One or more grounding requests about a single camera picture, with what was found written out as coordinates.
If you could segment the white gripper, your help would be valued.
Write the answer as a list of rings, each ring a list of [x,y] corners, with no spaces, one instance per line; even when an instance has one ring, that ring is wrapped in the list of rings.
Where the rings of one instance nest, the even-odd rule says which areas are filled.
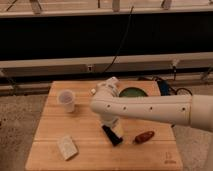
[[[109,127],[119,138],[123,137],[124,131],[119,117],[101,116],[100,121],[102,123],[102,126],[105,125]]]

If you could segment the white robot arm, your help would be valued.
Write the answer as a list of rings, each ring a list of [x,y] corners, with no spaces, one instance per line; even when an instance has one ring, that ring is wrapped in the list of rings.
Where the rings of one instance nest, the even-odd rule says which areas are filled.
[[[213,132],[213,96],[119,97],[117,86],[99,83],[91,90],[90,108],[113,130],[120,117],[156,121]]]

